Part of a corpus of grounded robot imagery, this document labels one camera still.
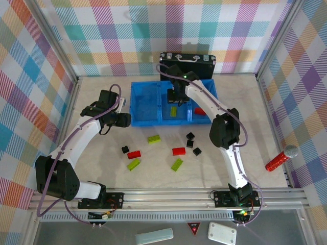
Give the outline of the blue three-compartment plastic bin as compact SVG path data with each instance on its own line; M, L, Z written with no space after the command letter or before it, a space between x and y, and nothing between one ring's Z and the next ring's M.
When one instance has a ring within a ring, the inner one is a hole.
M131 83L130 114L133 127L176 126L210 124L208 116L194 115L199 105L190 100L181 107L168 104L167 90L173 88L170 81ZM172 106L177 107L177 116L170 117Z

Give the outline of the red glitter toy microphone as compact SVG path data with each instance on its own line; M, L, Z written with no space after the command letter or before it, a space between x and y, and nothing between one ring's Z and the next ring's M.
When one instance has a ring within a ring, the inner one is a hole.
M269 172L274 171L276 168L283 165L289 159L298 155L298 147L295 145L287 145L282 152L274 157L269 163L266 164L265 169Z

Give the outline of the small connector board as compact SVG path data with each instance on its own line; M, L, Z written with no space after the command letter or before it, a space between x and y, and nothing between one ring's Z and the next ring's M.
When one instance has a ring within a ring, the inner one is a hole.
M244 210L233 211L232 213L234 219L233 222L236 224L245 224L250 220L250 215Z
M108 211L105 213L94 213L94 212L89 212L88 213L88 219L103 219L103 220L108 220L111 219L113 216L113 211Z

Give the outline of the red triangle sticker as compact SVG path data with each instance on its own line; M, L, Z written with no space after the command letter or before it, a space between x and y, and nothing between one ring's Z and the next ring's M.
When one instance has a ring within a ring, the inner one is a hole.
M194 236L197 235L201 222L188 222L187 225L191 229Z

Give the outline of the pale blue rectangular box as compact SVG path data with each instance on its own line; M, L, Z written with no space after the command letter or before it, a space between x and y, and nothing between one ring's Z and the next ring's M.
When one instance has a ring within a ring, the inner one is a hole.
M173 239L174 234L171 228L137 234L135 236L136 245L147 245L154 242Z

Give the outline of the white rectangular plate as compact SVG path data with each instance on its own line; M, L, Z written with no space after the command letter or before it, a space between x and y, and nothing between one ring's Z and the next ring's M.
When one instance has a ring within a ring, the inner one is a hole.
M234 228L210 222L207 237L224 245L236 245L237 231Z

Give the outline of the aluminium frame side bar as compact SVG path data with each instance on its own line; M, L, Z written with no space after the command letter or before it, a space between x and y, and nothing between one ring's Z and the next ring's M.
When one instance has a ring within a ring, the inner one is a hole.
M278 136L278 133L277 133L277 130L276 130L276 126L274 124L274 119L273 119L272 114L270 112L269 103L268 103L268 100L266 98L263 86L261 84L261 78L260 78L260 76L257 76L255 79L256 79L256 82L257 82L257 85L258 85L258 88L259 88L259 92L260 92L262 100L263 100L263 105L264 105L264 109L266 111L266 115L267 115L267 118L268 118L270 131L272 133L272 137L273 137L273 140L274 140L275 150L274 150L273 156L270 158L270 160L272 160L279 153L281 153L284 150L284 148L283 148L283 146L281 145L281 143L279 141L279 136ZM283 175L284 175L284 178L286 180L288 188L293 188L294 187L293 186L293 180L292 180L292 177L289 175L288 167L285 164L283 164L279 168L282 168L282 170L283 170Z
M72 94L68 101L69 104L64 116L62 127L60 128L59 138L56 141L56 146L58 146L59 143L61 143L68 134L68 128L75 110L81 83L82 78L73 84ZM28 210L25 215L25 220L22 227L22 238L19 240L18 245L33 245L39 223L40 217L37 216L37 210Z

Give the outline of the aluminium frame post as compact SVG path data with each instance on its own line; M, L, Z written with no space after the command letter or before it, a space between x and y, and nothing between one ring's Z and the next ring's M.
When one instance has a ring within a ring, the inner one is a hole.
M63 67L72 78L74 83L78 83L79 76L76 74L72 63L70 62L67 53L62 47L57 35L53 31L52 26L56 26L58 32L63 32L63 24L56 12L55 7L52 4L51 0L42 0L45 5L44 10L47 11L47 14L44 13L43 8L40 6L37 0L25 0L26 5L28 5L30 11L33 13L36 18L39 26L41 27L46 39L48 40L50 46L54 49L57 57L61 61ZM68 41L68 36L65 33L60 33L63 41Z
M289 3L289 8L287 11L283 10L282 14L280 15L280 17L283 17L283 21L277 21L271 33L274 34L274 36L273 38L270 37L271 42L269 42L267 49L264 49L263 55L261 55L255 70L255 77L258 82L260 81L264 72L269 68L278 47L285 39L305 1L306 0L292 0L291 3Z

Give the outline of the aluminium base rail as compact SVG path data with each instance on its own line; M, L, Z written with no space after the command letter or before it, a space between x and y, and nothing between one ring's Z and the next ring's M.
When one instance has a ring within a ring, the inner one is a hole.
M141 188L110 189L123 192L122 209L118 211L207 211L215 210L209 188ZM262 210L309 208L303 189L264 188L260 199Z

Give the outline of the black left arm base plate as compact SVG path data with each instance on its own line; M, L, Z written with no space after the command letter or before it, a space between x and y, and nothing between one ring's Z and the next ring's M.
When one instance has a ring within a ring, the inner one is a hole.
M122 209L124 193L107 192L101 194L97 199L83 198L78 203L78 209Z

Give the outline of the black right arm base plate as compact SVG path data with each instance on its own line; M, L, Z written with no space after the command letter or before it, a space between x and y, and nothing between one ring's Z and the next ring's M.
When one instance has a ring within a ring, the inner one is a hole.
M215 203L216 208L222 207L259 207L261 205L259 194L257 191L253 191L251 195L246 197L244 200L236 204L230 197L228 191L213 191L211 198Z

